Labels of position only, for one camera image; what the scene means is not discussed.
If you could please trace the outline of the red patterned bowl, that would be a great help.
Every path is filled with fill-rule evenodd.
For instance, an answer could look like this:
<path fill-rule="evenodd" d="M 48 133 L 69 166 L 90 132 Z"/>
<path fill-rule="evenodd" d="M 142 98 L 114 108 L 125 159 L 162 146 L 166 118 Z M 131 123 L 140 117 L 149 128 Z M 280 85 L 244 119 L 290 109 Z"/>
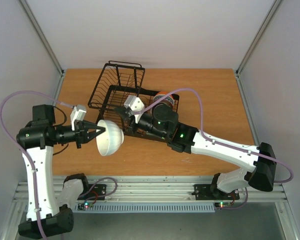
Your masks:
<path fill-rule="evenodd" d="M 163 99 L 164 96 L 165 96 L 165 94 L 157 94 L 157 95 L 155 95 L 154 98 L 153 98 L 153 102 L 156 102 L 156 101 L 158 101 L 160 99 Z M 165 104 L 168 107 L 173 108 L 174 105 L 175 105 L 175 100 L 174 100 L 174 98 L 171 95 L 169 95 L 166 98 L 164 98 L 162 101 L 160 101 L 159 103 L 160 104 Z"/>

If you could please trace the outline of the white ribbed bowl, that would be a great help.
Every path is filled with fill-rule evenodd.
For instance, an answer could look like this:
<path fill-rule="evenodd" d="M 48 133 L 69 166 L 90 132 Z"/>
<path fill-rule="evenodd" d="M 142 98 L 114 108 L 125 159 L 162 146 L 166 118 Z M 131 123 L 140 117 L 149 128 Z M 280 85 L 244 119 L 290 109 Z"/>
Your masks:
<path fill-rule="evenodd" d="M 97 126 L 105 128 L 105 131 L 95 138 L 100 155 L 105 157 L 114 154 L 124 142 L 122 129 L 111 120 L 100 120 Z"/>

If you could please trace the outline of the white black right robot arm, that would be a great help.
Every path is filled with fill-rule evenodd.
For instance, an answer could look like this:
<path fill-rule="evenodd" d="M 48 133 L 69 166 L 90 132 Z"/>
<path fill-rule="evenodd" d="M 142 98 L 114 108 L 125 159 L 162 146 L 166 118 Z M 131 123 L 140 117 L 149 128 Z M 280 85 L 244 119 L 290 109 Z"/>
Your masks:
<path fill-rule="evenodd" d="M 178 113 L 163 103 L 141 116 L 133 115 L 133 111 L 125 106 L 116 107 L 114 111 L 128 122 L 130 131 L 147 132 L 166 142 L 173 151 L 210 156 L 238 166 L 237 170 L 213 176 L 209 191 L 216 199 L 246 187 L 262 192 L 271 192 L 274 188 L 277 164 L 270 159 L 275 155 L 268 143 L 263 142 L 260 146 L 223 143 L 196 127 L 179 122 Z"/>

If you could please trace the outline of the black wire dish rack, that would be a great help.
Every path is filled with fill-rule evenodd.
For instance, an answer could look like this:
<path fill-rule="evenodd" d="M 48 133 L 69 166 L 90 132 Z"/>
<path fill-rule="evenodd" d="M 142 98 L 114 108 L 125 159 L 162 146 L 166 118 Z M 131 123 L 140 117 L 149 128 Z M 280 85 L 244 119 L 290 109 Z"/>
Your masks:
<path fill-rule="evenodd" d="M 172 130 L 171 122 L 159 121 L 153 117 L 155 107 L 145 112 L 153 117 L 153 133 L 142 130 L 138 130 L 135 135 L 128 133 L 130 120 L 123 120 L 115 112 L 116 107 L 124 106 L 129 95 L 139 97 L 145 108 L 154 103 L 153 98 L 159 91 L 142 88 L 145 71 L 139 63 L 108 61 L 95 84 L 88 107 L 99 110 L 97 121 L 113 121 L 126 136 L 167 143 L 173 139 L 175 131 Z"/>

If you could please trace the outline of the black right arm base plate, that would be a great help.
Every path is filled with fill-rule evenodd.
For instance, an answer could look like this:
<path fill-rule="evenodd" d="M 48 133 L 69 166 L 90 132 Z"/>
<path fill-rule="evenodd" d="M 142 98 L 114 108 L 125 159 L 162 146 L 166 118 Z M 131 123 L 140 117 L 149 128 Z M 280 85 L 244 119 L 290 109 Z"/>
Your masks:
<path fill-rule="evenodd" d="M 225 193 L 211 184 L 195 184 L 191 194 L 195 196 L 197 201 L 232 201 L 240 199 L 239 193 L 235 193 L 234 190 L 230 193 Z"/>

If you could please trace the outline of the white bowl with orange outside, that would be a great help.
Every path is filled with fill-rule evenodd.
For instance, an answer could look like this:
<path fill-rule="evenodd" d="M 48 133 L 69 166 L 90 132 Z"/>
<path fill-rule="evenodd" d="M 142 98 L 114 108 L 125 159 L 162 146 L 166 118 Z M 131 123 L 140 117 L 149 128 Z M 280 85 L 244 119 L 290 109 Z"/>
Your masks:
<path fill-rule="evenodd" d="M 167 91 L 160 91 L 160 92 L 158 92 L 155 96 L 154 96 L 154 98 L 163 98 L 163 97 L 165 97 L 166 95 L 168 94 L 168 92 Z M 171 95 L 171 94 L 169 94 L 168 96 L 166 96 L 165 97 L 166 99 L 167 98 L 172 98 L 173 99 L 173 96 Z"/>

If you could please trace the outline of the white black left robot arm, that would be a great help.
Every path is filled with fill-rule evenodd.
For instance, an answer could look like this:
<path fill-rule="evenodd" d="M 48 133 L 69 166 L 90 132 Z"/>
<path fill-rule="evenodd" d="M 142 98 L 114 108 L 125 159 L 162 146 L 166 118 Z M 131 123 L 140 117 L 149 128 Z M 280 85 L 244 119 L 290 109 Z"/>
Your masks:
<path fill-rule="evenodd" d="M 70 125 L 56 124 L 55 109 L 47 104 L 33 106 L 32 120 L 16 136 L 17 143 L 26 151 L 22 157 L 28 183 L 26 221 L 19 224 L 18 233 L 33 240 L 71 232 L 72 209 L 77 199 L 86 199 L 91 193 L 87 177 L 77 173 L 65 178 L 60 195 L 55 196 L 54 146 L 75 143 L 81 148 L 106 130 L 84 120 L 87 109 L 83 105 L 73 107 Z"/>

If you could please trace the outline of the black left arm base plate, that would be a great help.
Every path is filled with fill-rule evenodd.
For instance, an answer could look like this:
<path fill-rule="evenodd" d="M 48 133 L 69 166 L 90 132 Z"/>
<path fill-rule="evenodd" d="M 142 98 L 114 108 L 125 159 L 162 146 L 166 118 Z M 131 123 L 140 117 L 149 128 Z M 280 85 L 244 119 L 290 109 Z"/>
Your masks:
<path fill-rule="evenodd" d="M 80 196 L 79 201 L 103 201 L 105 199 L 105 194 L 107 193 L 106 184 L 96 184 L 93 189 L 85 196 Z"/>

